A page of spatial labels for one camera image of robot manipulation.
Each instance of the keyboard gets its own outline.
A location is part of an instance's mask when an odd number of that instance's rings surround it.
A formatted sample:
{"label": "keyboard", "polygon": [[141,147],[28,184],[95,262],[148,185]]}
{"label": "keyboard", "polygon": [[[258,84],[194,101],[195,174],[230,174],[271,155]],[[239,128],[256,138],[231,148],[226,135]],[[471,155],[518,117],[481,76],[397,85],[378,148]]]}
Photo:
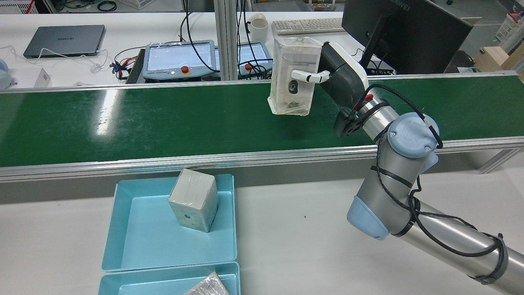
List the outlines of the keyboard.
{"label": "keyboard", "polygon": [[342,18],[312,18],[276,20],[271,23],[273,32],[278,35],[300,35],[315,33],[333,33],[344,31]]}

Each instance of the blue tray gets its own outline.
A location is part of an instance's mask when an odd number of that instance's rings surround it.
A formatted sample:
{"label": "blue tray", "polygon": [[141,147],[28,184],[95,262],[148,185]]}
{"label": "blue tray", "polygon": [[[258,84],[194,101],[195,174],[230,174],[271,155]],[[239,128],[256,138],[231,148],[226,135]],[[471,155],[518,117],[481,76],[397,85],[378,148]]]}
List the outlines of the blue tray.
{"label": "blue tray", "polygon": [[120,181],[102,259],[106,272],[236,259],[233,176],[216,175],[219,208],[209,233],[178,224],[167,198],[176,177]]}
{"label": "blue tray", "polygon": [[100,279],[98,294],[182,295],[213,271],[230,295],[240,295],[236,262],[109,273]]}

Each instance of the gray laptop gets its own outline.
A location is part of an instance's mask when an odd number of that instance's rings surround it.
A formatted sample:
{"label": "gray laptop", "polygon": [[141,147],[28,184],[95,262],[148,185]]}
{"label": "gray laptop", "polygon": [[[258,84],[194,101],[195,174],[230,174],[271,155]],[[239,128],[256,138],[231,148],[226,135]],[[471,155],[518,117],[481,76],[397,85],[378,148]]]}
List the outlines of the gray laptop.
{"label": "gray laptop", "polygon": [[[104,36],[104,25],[39,27],[24,56],[37,58],[42,48],[65,56],[95,56]],[[59,57],[47,50],[41,57]]]}

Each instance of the mug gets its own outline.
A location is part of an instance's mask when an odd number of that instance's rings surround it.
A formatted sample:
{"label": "mug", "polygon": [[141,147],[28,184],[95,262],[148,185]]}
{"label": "mug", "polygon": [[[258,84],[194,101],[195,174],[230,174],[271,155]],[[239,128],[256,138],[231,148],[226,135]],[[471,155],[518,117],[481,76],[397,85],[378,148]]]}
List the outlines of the mug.
{"label": "mug", "polygon": [[268,22],[265,15],[257,13],[250,17],[246,23],[248,24],[247,32],[249,33],[250,41],[260,40],[266,42]]}

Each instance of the white table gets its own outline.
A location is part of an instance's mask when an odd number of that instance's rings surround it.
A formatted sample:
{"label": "white table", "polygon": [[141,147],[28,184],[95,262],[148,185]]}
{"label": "white table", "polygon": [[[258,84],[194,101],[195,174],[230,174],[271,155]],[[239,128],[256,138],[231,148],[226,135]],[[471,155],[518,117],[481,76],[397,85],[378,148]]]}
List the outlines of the white table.
{"label": "white table", "polygon": [[[417,197],[482,231],[503,233],[508,247],[523,252],[524,154],[486,175],[478,175],[470,160],[444,155],[421,177]],[[345,220],[371,163],[214,171],[236,179],[243,294],[498,294],[401,239],[374,240]],[[96,294],[117,181],[30,183],[35,194],[80,185],[87,199],[0,205],[0,294]]]}
{"label": "white table", "polygon": [[[342,12],[302,12],[302,13],[265,13],[268,21],[278,19],[302,19],[315,17],[342,17]],[[50,87],[71,87],[77,82],[87,85],[110,86],[121,85],[111,73],[109,64],[115,55],[127,48],[145,46],[149,43],[168,42],[179,40],[180,23],[185,16],[184,13],[112,13],[112,14],[48,14],[48,15],[5,15],[0,18],[0,36],[2,42],[0,47],[12,45],[18,55],[22,55],[31,41],[34,32],[40,26],[65,26],[65,25],[95,25],[106,26],[106,33],[101,45],[104,51],[95,57],[75,57],[72,60],[65,58],[50,58],[37,61],[36,65],[25,59],[15,57],[9,49],[0,49],[0,58],[4,59],[10,68],[43,68],[51,77]],[[214,13],[193,13],[190,15],[191,37],[193,40],[211,39],[217,42],[216,24]],[[182,31],[187,39],[187,31]],[[241,41],[247,41],[244,26],[241,26]],[[354,38],[346,32],[331,34],[311,35],[320,42],[336,41],[346,50],[353,54],[357,48],[363,49]],[[271,28],[266,39],[266,46],[272,53],[274,41]],[[132,57],[138,53],[138,49],[121,54],[118,59]],[[105,68],[98,73],[91,73],[92,63],[84,60],[89,59],[95,63],[102,64],[108,54]]]}

